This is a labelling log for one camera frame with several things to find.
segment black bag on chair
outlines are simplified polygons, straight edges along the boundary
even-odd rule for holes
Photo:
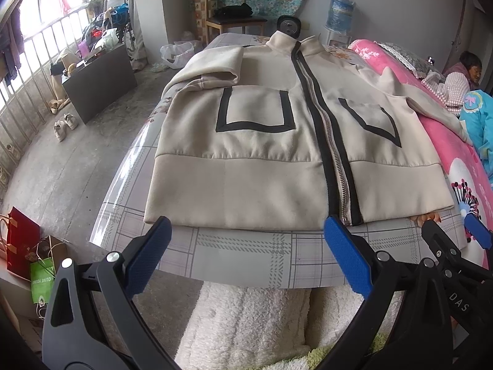
[[[220,19],[240,19],[251,17],[252,14],[253,10],[250,5],[243,3],[241,5],[227,5],[226,7],[218,8],[214,16]]]

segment metal screw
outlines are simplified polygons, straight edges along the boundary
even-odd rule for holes
[[[390,254],[385,251],[379,251],[377,252],[377,259],[380,261],[388,261],[390,259]]]
[[[120,258],[120,253],[118,252],[111,252],[108,253],[108,255],[106,256],[106,260],[109,261],[110,263],[117,261],[119,258]]]
[[[432,259],[430,259],[429,257],[426,257],[425,259],[423,259],[423,264],[428,268],[432,268],[433,266],[435,266],[435,262]]]
[[[72,265],[72,259],[70,257],[66,258],[66,259],[63,259],[63,262],[62,262],[62,267],[63,268],[69,268],[71,265]]]

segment black trim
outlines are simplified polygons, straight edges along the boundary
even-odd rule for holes
[[[349,160],[348,160],[348,153],[346,152],[346,147],[344,146],[344,141],[342,139],[339,123],[337,122],[337,119],[332,113],[332,111],[329,110],[329,107],[327,107],[327,104],[325,104],[324,96],[322,95],[320,85],[316,80],[315,75],[310,70],[310,67],[308,66],[307,62],[305,61],[303,54],[301,54],[301,51],[298,52],[298,58],[301,64],[304,66],[308,76],[310,76],[313,82],[313,86],[315,89],[315,96],[320,107],[322,107],[322,109],[327,113],[330,119],[330,124],[332,126],[332,136],[334,137],[334,143],[336,145],[337,151],[339,152],[339,158],[341,159],[341,163],[344,169],[344,174],[346,175],[346,180],[348,182],[349,202],[351,203],[351,207],[349,208],[351,210],[351,225],[355,226],[355,225],[363,224],[363,216],[361,215],[361,210],[359,209],[359,201],[358,201],[358,195],[356,193],[356,185],[354,184],[354,178],[352,176],[351,166],[349,165]]]
[[[282,125],[263,125],[257,122],[251,121],[236,121],[229,124],[226,123],[226,116],[228,114],[229,99],[233,87],[229,86],[224,88],[222,93],[221,102],[219,103],[218,122],[216,124],[216,132],[227,131],[240,131],[241,129],[249,129],[252,131],[266,132],[270,134],[278,134],[280,132],[291,131],[295,129],[293,110],[291,108],[291,102],[289,101],[289,94],[286,90],[279,91],[280,105],[283,111],[284,124]]]
[[[380,109],[383,111],[383,113],[388,116],[390,123],[392,124],[392,127],[394,129],[394,135],[392,135],[390,132],[386,131],[385,129],[374,127],[373,125],[368,125],[363,118],[361,118],[356,111],[354,111],[351,107],[349,107],[348,102],[345,98],[339,98],[339,103],[341,103],[341,106],[346,108],[347,111],[354,117],[354,119],[357,120],[358,124],[361,125],[361,127],[373,134],[376,134],[378,136],[381,136],[385,139],[388,139],[391,141],[393,144],[395,144],[397,147],[402,147],[401,142],[400,142],[400,137],[399,137],[399,132],[397,131],[397,127],[395,126],[394,118],[390,116],[388,112],[385,111],[383,107],[380,107]]]
[[[320,155],[322,158],[322,166],[324,167],[325,180],[327,182],[327,199],[329,206],[328,216],[339,217],[340,207],[339,207],[339,188],[337,187],[337,178],[334,169],[334,162],[332,161],[332,153],[330,152],[329,145],[325,137],[325,126],[320,116],[319,111],[315,107],[310,96],[310,90],[308,88],[308,82],[303,75],[303,72],[297,61],[297,53],[301,46],[300,42],[296,42],[293,51],[291,52],[291,61],[293,63],[296,74],[301,82],[301,87],[303,89],[303,94],[305,96],[305,101],[307,103],[308,110],[312,116],[313,124],[315,127],[316,141],[319,145]]]

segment blue gripper pad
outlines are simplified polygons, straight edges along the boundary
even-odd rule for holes
[[[464,226],[474,236],[483,249],[491,249],[491,234],[481,220],[469,213],[464,218]]]
[[[351,288],[366,299],[372,290],[370,266],[349,238],[349,231],[334,217],[324,224],[324,238]]]
[[[125,294],[131,299],[144,292],[153,271],[171,241],[171,222],[159,217],[145,235],[145,242],[126,268],[127,285]]]

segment blue jacket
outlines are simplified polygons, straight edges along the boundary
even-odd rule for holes
[[[493,184],[493,97],[482,90],[468,92],[460,120],[465,121],[467,132],[476,149],[486,175]]]

